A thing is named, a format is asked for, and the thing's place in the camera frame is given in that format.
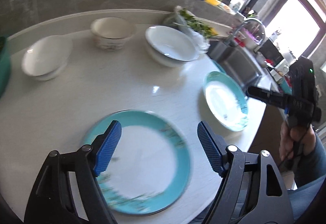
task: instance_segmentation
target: hand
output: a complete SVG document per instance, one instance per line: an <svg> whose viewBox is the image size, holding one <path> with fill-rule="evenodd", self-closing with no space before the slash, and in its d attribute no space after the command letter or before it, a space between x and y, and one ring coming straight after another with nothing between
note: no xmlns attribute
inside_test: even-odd
<svg viewBox="0 0 326 224"><path fill-rule="evenodd" d="M289 128L287 126L287 123L284 121L281 125L281 142L280 142L280 158L283 161L286 157L286 155L289 154L287 157L288 159L293 158L293 142L299 141L300 138L303 136L303 134L306 132L307 128L304 127L294 127L291 129L289 133ZM302 139L301 143L304 145L303 153L304 155L308 155L311 153L316 145L316 136L314 133L314 130L312 129L312 126L308 128L308 131L304 138Z"/></svg>

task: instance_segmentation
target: plate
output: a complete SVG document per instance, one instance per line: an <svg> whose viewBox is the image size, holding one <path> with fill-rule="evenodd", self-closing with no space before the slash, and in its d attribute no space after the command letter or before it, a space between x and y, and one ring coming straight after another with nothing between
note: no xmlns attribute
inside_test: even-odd
<svg viewBox="0 0 326 224"><path fill-rule="evenodd" d="M153 112L126 110L94 125L83 144L91 144L113 120L122 136L97 182L108 206L132 215L151 215L174 203L190 177L189 151L181 134Z"/></svg>
<svg viewBox="0 0 326 224"><path fill-rule="evenodd" d="M210 72L204 79L204 95L217 120L231 131L241 131L248 124L248 105L240 86L228 75Z"/></svg>

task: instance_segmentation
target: countertop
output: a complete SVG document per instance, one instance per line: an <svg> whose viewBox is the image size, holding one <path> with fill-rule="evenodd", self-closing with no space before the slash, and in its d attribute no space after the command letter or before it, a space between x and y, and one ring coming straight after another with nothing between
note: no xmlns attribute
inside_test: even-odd
<svg viewBox="0 0 326 224"><path fill-rule="evenodd" d="M74 49L67 68L57 78L38 82L21 70L24 50L12 55L12 75L0 99L0 189L22 219L36 175L47 154L77 150L87 130L102 117L124 109L151 110L170 120L184 134L191 155L192 176L184 194L168 209L151 216L114 213L119 223L188 223L214 198L221 178L212 171L196 135L197 124L206 120L227 143L248 151L260 125L265 104L249 98L249 123L230 133L211 114L202 92L203 78L218 71L206 55L181 68L166 68L146 53L144 30L115 52L94 47L89 30L70 33ZM17 35L14 41L31 39L40 27ZM43 35L51 23L41 28ZM265 76L259 86L269 89Z"/></svg>

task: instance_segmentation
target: stainless steel sink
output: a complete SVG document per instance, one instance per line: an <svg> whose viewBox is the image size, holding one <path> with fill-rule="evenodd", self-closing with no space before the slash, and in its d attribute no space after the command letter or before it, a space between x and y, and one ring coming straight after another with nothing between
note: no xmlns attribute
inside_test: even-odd
<svg viewBox="0 0 326 224"><path fill-rule="evenodd" d="M223 67L243 91L250 85L257 85L263 75L262 68L246 48L229 46L222 41L212 42L208 55Z"/></svg>

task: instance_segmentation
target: white bowl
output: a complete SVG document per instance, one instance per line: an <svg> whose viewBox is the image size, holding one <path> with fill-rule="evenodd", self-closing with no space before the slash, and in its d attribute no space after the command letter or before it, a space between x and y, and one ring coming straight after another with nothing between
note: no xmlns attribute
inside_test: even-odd
<svg viewBox="0 0 326 224"><path fill-rule="evenodd" d="M199 57L193 41L187 35L174 28L165 26L149 27L146 29L145 38L150 46L161 55L182 64Z"/></svg>
<svg viewBox="0 0 326 224"><path fill-rule="evenodd" d="M22 70L37 80L50 80L67 65L73 43L64 36L49 36L31 45L22 59Z"/></svg>
<svg viewBox="0 0 326 224"><path fill-rule="evenodd" d="M154 49L148 42L145 40L145 49L147 53L158 63L167 66L167 67L180 67L186 63L186 61L180 61L176 59L171 59Z"/></svg>
<svg viewBox="0 0 326 224"><path fill-rule="evenodd" d="M93 21L91 32L97 47L112 51L123 47L136 33L136 26L120 17L104 17Z"/></svg>

